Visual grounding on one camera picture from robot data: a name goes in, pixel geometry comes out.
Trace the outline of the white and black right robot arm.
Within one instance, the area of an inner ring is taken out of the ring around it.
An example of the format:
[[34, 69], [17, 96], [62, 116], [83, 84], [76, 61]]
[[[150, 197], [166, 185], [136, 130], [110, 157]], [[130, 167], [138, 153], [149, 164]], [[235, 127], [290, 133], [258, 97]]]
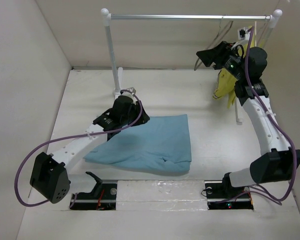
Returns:
[[279, 127], [261, 79], [268, 64], [266, 51], [257, 46], [248, 47], [245, 55], [240, 55], [234, 44], [222, 41], [196, 55], [206, 67], [225, 69], [235, 78], [235, 96], [250, 118], [260, 147], [260, 157], [248, 168], [224, 175], [222, 193], [233, 197], [248, 186], [292, 181], [300, 165], [300, 150]]

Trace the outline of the silver metal hanger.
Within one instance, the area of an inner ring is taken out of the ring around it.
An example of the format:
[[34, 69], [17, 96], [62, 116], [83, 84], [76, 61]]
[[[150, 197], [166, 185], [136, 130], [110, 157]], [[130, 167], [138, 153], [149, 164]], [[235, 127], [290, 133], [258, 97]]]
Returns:
[[[212, 40], [212, 42], [205, 48], [205, 50], [210, 49], [212, 46], [214, 46], [217, 43], [217, 40], [224, 38], [228, 32], [230, 31], [230, 29], [233, 26], [233, 21], [229, 21], [223, 28], [221, 28], [221, 23], [219, 23], [219, 30], [218, 33], [216, 34], [216, 36], [214, 37], [214, 39]], [[200, 60], [200, 58], [198, 57], [195, 61], [193, 70], [196, 71], [201, 65], [202, 65], [202, 61]]]

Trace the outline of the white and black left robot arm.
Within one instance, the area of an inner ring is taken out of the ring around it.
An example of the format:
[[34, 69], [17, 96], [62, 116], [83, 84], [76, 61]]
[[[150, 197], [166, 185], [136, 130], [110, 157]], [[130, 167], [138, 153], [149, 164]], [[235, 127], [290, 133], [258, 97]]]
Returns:
[[108, 138], [129, 127], [146, 124], [150, 120], [140, 100], [121, 95], [112, 108], [99, 115], [82, 135], [61, 149], [36, 156], [30, 185], [52, 204], [60, 202], [71, 187], [68, 172], [90, 151], [101, 144], [101, 136]]

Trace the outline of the light blue trousers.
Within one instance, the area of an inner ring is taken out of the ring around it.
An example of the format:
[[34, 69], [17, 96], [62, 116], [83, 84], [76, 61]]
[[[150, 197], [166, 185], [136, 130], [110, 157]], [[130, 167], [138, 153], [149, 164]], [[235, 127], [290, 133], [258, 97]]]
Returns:
[[185, 174], [192, 162], [188, 116], [152, 116], [98, 145], [84, 160], [155, 174]]

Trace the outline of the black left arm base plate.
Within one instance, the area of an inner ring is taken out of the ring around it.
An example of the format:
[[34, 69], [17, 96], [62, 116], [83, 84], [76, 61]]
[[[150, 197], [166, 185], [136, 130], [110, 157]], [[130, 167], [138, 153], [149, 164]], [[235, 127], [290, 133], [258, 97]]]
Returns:
[[112, 211], [116, 209], [118, 181], [102, 180], [91, 171], [85, 172], [79, 190], [72, 190], [69, 209], [74, 211]]

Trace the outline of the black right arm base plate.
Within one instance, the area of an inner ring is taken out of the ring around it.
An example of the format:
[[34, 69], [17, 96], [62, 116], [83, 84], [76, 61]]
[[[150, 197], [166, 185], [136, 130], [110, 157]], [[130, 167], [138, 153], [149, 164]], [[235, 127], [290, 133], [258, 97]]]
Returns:
[[221, 180], [205, 180], [201, 195], [207, 200], [208, 210], [253, 210], [253, 202], [244, 187], [226, 189]]

